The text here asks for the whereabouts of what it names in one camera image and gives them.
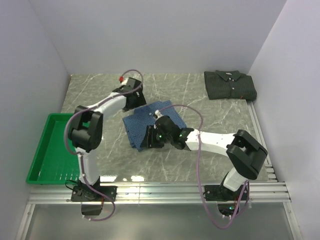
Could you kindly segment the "blue plaid long sleeve shirt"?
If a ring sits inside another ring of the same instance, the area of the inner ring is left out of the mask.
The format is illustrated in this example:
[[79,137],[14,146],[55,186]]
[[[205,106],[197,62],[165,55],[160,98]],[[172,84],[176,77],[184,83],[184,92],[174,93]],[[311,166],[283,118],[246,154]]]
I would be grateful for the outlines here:
[[135,148],[138,152],[147,149],[141,148],[140,145],[145,137],[147,126],[153,126],[156,123],[156,120],[153,117],[156,110],[160,110],[164,116],[169,116],[180,128],[187,127],[176,110],[173,107],[169,107],[171,105],[172,102],[170,100],[156,101],[146,106],[136,108],[132,115],[122,119],[132,148]]

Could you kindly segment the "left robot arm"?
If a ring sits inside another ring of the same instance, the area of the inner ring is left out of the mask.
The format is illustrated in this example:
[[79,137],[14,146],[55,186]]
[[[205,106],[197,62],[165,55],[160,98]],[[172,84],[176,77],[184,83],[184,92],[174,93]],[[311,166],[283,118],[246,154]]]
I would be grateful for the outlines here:
[[77,106],[65,126],[64,143],[69,153],[78,158],[78,186],[89,201],[96,201],[101,195],[95,150],[102,141],[104,120],[120,110],[126,112],[146,104],[142,79],[121,76],[119,81],[120,87],[101,101]]

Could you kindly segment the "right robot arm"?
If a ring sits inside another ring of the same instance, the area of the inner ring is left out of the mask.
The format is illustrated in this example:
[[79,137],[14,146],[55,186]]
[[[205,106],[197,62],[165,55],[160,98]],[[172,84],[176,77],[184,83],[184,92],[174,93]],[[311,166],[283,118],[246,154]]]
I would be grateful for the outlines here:
[[215,201],[231,201],[239,195],[248,180],[258,178],[268,151],[250,133],[239,129],[236,133],[219,134],[194,128],[180,128],[169,116],[158,117],[146,128],[142,149],[163,148],[170,143],[178,150],[205,151],[226,156],[233,167],[220,186],[210,190]]

